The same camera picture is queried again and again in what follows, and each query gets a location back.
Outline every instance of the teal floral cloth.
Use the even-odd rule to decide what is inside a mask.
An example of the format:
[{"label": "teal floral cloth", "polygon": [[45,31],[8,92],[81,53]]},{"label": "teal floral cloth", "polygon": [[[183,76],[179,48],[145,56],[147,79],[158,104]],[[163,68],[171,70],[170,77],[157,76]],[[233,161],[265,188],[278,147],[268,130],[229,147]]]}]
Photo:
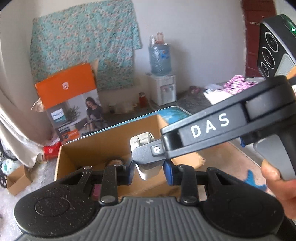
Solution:
[{"label": "teal floral cloth", "polygon": [[35,82],[79,63],[99,61],[98,90],[133,85],[133,50],[141,48],[131,0],[87,3],[33,20]]}]

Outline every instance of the beige curtain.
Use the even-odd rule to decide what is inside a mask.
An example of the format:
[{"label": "beige curtain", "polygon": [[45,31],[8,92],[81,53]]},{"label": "beige curtain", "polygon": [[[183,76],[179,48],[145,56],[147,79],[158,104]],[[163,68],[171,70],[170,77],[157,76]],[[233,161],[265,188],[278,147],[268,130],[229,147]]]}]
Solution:
[{"label": "beige curtain", "polygon": [[0,91],[0,136],[12,153],[32,168],[42,158],[41,133],[25,115]]}]

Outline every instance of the woman photo on box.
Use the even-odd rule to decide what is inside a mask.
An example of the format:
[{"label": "woman photo on box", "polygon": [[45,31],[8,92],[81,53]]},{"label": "woman photo on box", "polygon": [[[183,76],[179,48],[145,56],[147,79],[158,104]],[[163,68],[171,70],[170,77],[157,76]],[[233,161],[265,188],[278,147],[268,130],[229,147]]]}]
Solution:
[{"label": "woman photo on box", "polygon": [[103,119],[103,108],[98,105],[92,97],[87,97],[85,100],[87,106],[88,123],[86,124],[87,131],[96,131],[107,128],[107,122]]}]

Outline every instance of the red package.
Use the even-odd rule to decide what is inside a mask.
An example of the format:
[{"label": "red package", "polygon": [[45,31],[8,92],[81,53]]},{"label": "red package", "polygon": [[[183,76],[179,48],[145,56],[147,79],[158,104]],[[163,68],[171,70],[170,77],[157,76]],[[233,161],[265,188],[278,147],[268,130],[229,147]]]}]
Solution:
[{"label": "red package", "polygon": [[48,161],[50,159],[56,158],[59,154],[59,148],[62,145],[62,142],[58,142],[53,146],[43,147],[43,160]]},{"label": "red package", "polygon": [[100,195],[101,195],[101,184],[95,184],[91,198],[94,201],[98,201],[100,199]]}]

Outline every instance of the open cardboard box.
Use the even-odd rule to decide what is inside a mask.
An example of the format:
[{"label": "open cardboard box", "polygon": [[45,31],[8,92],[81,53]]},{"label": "open cardboard box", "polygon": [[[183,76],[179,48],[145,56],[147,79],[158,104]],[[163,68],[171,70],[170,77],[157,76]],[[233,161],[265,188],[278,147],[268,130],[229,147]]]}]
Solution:
[{"label": "open cardboard box", "polygon": [[[168,124],[160,115],[153,115],[118,127],[110,128],[88,137],[63,145],[59,150],[55,180],[61,179],[81,167],[92,166],[103,170],[106,160],[131,156],[130,139],[144,132],[150,132],[155,139],[160,138],[160,129]],[[175,165],[186,164],[195,169],[204,164],[197,153],[187,154],[172,160]],[[142,180],[135,169],[130,186],[119,186],[118,196],[178,196],[178,187],[170,187],[163,170],[149,180]]]},{"label": "open cardboard box", "polygon": [[7,190],[12,195],[17,195],[31,184],[31,174],[24,165],[7,176]]}]

